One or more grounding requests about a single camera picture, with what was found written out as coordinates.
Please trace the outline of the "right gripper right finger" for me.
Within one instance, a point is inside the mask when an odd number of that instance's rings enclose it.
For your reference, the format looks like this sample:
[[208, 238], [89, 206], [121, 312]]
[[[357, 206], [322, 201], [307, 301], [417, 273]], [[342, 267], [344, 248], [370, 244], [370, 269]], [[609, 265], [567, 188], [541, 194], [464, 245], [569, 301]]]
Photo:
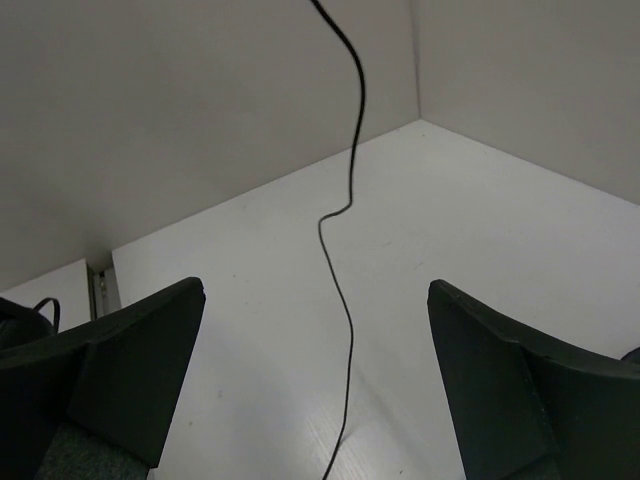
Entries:
[[466, 478], [638, 478], [638, 350], [585, 350], [444, 280], [427, 307]]

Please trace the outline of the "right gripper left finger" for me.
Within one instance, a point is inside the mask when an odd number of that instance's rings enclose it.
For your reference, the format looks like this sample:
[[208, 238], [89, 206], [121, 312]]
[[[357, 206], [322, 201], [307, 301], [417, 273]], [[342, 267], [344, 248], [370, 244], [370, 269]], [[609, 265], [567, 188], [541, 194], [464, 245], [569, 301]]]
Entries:
[[1, 349], [5, 479], [144, 479], [159, 465], [206, 296], [185, 278], [53, 336]]

